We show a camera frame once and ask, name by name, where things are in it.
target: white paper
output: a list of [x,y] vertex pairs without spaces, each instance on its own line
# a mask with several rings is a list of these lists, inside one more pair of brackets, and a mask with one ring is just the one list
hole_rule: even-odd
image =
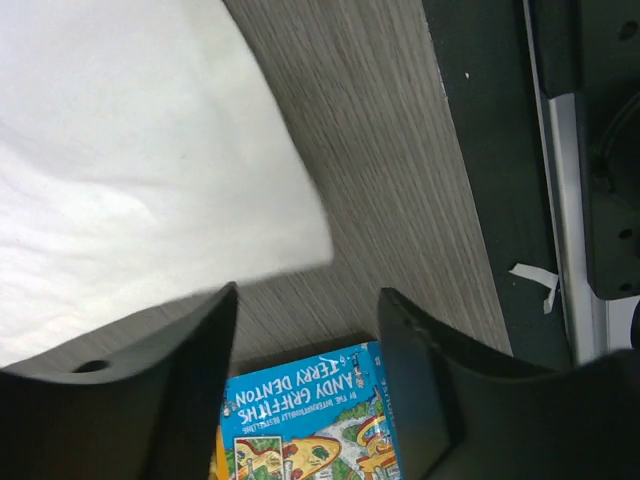
[[0,366],[330,259],[220,0],[5,0],[0,29]]
[[553,302],[556,299],[556,290],[558,288],[558,275],[551,273],[543,268],[532,267],[517,263],[515,267],[509,270],[509,273],[527,280],[532,280],[549,289],[549,295],[542,304],[543,311],[546,314],[551,313]]

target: gray wood grain table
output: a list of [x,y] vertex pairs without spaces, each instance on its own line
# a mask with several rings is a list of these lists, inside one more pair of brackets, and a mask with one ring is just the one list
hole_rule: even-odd
[[[375,334],[393,286],[509,352],[480,225],[420,0],[226,0],[327,208],[326,268],[241,288],[234,360]],[[68,370],[203,300],[172,302],[16,365]]]

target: book cover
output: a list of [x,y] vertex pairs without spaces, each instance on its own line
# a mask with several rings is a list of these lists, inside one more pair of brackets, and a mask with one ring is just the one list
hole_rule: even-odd
[[230,378],[220,425],[230,479],[401,479],[377,342]]

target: metal strip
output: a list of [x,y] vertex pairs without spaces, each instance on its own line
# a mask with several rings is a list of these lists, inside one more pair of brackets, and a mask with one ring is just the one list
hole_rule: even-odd
[[584,363],[606,353],[608,338],[605,302],[587,280],[575,99],[549,100],[540,91],[528,0],[524,13],[565,327],[576,363]]

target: small paper scrap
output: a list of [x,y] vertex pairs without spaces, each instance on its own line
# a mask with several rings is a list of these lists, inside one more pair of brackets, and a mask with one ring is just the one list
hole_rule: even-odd
[[530,265],[523,265],[522,263],[516,263],[516,266],[509,270],[509,273],[516,275],[520,278],[526,278],[527,280],[534,281],[540,285],[544,285],[549,289],[549,295],[544,301],[544,313],[545,315],[551,313],[553,308],[553,302],[556,299],[556,289],[558,288],[558,275],[551,273],[543,268],[532,267]]

